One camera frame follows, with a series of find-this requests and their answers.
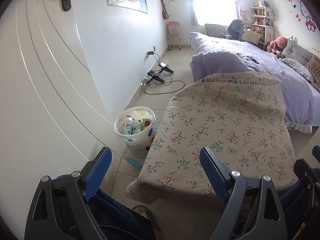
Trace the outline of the white plastic bottle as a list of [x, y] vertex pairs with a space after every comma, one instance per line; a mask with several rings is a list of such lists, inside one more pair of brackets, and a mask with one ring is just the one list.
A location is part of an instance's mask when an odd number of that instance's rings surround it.
[[133, 133], [133, 119], [131, 115], [125, 116], [123, 126], [125, 135], [131, 135]]

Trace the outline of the white trash bin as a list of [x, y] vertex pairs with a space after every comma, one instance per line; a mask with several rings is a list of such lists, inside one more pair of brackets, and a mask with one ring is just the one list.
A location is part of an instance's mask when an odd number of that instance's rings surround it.
[[[126, 115], [133, 119], [133, 133], [124, 134], [124, 120]], [[138, 106], [123, 111], [114, 123], [115, 133], [123, 140], [131, 154], [137, 158], [144, 158], [148, 154], [156, 134], [156, 116], [148, 107]]]

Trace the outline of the blue clothing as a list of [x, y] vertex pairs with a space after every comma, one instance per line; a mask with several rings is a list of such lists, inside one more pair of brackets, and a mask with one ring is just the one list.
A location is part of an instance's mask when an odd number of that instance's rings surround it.
[[[73, 237], [83, 239], [71, 211], [65, 191], [60, 192], [55, 206], [60, 207], [59, 228]], [[152, 214], [144, 205], [133, 208], [116, 201], [103, 190], [88, 201], [89, 209], [107, 239], [161, 239], [161, 230]]]

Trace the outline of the floral cream cloth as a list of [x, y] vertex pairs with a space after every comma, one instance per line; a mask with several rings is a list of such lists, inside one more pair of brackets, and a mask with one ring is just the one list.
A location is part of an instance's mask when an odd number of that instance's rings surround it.
[[203, 147], [246, 177], [266, 174], [276, 189], [288, 189], [297, 178], [285, 111], [281, 81], [268, 74], [212, 74], [189, 85], [169, 101], [126, 195], [145, 204], [166, 196], [213, 198]]

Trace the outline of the brown knitted pillow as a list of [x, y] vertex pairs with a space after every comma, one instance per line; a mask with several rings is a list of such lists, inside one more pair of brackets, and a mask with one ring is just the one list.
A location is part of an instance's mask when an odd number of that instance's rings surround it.
[[311, 60], [307, 62], [306, 67], [314, 79], [314, 81], [311, 82], [312, 86], [320, 91], [320, 58], [313, 55]]

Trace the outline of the purple bed blanket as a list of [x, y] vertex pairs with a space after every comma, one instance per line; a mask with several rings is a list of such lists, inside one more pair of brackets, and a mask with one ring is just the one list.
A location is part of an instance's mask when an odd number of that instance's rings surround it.
[[287, 126], [303, 133], [319, 126], [319, 91], [275, 55], [248, 42], [198, 32], [190, 33], [190, 44], [195, 50], [190, 63], [193, 81], [217, 73], [257, 72], [275, 76], [281, 80]]

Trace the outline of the black floor pedal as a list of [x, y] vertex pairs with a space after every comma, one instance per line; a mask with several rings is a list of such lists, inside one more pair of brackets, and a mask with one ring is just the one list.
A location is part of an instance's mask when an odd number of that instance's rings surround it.
[[153, 70], [150, 70], [148, 73], [147, 73], [147, 76], [150, 77], [148, 79], [148, 81], [146, 82], [146, 84], [149, 84], [151, 83], [152, 81], [156, 81], [156, 82], [159, 82], [161, 84], [165, 83], [165, 80], [162, 79], [160, 76], [159, 76], [159, 73], [158, 72], [155, 72]]
[[161, 62], [159, 65], [159, 71], [158, 73], [162, 73], [162, 72], [167, 72], [169, 74], [174, 74], [174, 71], [172, 69], [169, 68], [169, 66], [163, 62]]

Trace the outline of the grey pillow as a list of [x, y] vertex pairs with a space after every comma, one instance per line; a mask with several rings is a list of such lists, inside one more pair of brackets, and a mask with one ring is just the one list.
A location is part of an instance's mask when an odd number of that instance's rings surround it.
[[289, 59], [293, 59], [300, 64], [306, 66], [312, 60], [313, 53], [304, 49], [294, 41], [287, 40], [287, 45], [283, 49], [282, 54]]

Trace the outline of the pink plush toy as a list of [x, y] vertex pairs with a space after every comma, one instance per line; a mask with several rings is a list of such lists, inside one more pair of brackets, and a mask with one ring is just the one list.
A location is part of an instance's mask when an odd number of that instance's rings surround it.
[[287, 45], [287, 38], [283, 36], [277, 37], [275, 40], [271, 41], [267, 47], [269, 53], [282, 52]]

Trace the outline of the blue desk chair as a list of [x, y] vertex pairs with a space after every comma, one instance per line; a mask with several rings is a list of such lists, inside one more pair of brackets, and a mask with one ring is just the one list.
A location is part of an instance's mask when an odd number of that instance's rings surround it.
[[227, 33], [222, 35], [222, 38], [241, 41], [244, 33], [244, 23], [241, 20], [233, 20], [227, 28]]

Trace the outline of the white bookshelf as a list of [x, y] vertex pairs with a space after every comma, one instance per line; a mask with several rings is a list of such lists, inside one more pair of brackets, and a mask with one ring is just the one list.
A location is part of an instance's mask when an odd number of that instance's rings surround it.
[[274, 11], [266, 6], [251, 7], [251, 27], [262, 35], [258, 47], [267, 51], [267, 47], [275, 39]]

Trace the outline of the window curtain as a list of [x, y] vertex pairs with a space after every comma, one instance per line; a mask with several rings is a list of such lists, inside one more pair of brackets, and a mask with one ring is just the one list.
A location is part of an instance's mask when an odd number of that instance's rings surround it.
[[190, 16], [191, 16], [191, 25], [199, 26], [199, 22], [196, 16], [195, 10], [195, 0], [190, 0]]

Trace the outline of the pink small chair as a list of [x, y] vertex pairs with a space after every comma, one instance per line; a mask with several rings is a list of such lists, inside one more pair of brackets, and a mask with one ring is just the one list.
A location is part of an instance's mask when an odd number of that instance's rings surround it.
[[173, 46], [178, 46], [179, 50], [181, 50], [179, 22], [170, 21], [167, 23], [167, 42], [168, 42], [168, 50], [171, 50]]

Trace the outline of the hello kitty wall sticker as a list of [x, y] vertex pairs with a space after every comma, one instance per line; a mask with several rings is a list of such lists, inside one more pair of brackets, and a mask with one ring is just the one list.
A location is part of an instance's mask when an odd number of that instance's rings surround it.
[[303, 23], [308, 31], [315, 32], [317, 30], [316, 23], [314, 19], [312, 18], [310, 12], [302, 2], [302, 0], [286, 0], [290, 7], [289, 12], [291, 15], [294, 16], [294, 18], [300, 22]]

